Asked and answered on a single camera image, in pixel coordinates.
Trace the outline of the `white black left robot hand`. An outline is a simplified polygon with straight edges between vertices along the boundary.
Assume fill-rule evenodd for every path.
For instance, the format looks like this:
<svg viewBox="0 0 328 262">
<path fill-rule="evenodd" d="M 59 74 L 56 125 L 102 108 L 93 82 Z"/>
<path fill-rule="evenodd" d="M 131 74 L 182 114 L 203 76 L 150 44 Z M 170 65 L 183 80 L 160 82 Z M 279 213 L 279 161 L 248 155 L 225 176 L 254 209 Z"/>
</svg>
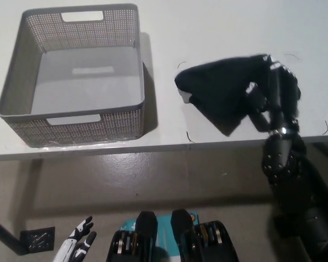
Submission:
<svg viewBox="0 0 328 262">
<path fill-rule="evenodd" d="M 53 262 L 83 261 L 97 236 L 97 233 L 91 230 L 92 227 L 92 216 L 87 217 L 76 226 L 63 241 Z"/>
</svg>

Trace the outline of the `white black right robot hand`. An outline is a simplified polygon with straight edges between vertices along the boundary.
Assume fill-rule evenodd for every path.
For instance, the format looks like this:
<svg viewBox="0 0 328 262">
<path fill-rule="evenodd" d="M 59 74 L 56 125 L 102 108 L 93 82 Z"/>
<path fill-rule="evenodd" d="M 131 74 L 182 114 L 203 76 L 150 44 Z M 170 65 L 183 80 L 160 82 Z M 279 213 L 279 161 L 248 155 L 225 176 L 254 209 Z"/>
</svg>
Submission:
<svg viewBox="0 0 328 262">
<path fill-rule="evenodd" d="M 301 91 L 295 74 L 271 55 L 263 55 L 263 69 L 258 82 L 251 81 L 244 97 L 252 110 L 261 115 L 268 112 L 265 130 L 269 136 L 289 136 L 300 130 L 298 100 Z"/>
</svg>

